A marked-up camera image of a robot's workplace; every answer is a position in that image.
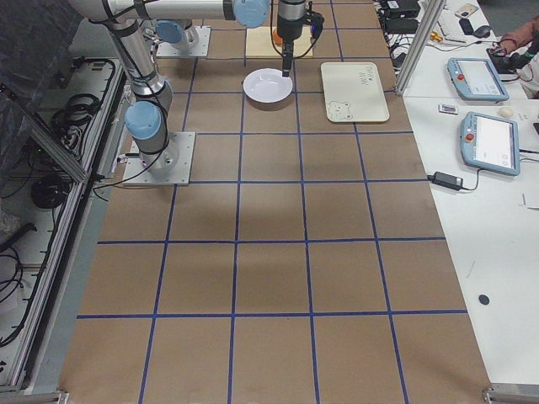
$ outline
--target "power adapter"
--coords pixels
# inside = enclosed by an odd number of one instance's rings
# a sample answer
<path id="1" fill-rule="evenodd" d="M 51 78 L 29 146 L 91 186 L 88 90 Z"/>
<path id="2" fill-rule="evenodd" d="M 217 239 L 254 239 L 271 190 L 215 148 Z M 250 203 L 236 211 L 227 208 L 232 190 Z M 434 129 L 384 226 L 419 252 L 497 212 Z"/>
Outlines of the power adapter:
<path id="1" fill-rule="evenodd" d="M 446 173 L 440 173 L 439 171 L 435 172 L 433 175 L 427 175 L 427 178 L 431 183 L 440 185 L 441 187 L 454 189 L 455 191 L 460 191 L 464 189 L 462 186 L 462 178 L 455 177 L 454 175 L 449 175 Z"/>

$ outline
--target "black fabric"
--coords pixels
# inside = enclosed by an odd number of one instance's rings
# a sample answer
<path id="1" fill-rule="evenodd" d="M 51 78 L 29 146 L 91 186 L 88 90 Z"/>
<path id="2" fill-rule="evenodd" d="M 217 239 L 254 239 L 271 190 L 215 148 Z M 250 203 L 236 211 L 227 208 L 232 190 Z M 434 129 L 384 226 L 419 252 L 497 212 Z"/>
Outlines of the black fabric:
<path id="1" fill-rule="evenodd" d="M 82 19 L 65 0 L 2 0 L 0 82 L 30 111 L 38 109 L 52 76 L 68 57 Z M 20 107 L 0 97 L 0 189 L 30 128 Z"/>

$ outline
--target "person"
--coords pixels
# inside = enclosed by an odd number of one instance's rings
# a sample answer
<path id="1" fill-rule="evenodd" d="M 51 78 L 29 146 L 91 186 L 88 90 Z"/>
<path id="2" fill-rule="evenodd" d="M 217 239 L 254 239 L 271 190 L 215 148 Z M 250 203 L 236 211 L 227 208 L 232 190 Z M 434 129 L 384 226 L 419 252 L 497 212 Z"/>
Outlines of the person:
<path id="1" fill-rule="evenodd" d="M 508 56 L 511 52 L 530 44 L 537 34 L 539 34 L 539 15 L 502 36 L 499 44 L 494 47 L 493 53 L 497 56 Z M 539 98 L 539 56 L 534 56 L 518 74 L 528 98 Z"/>

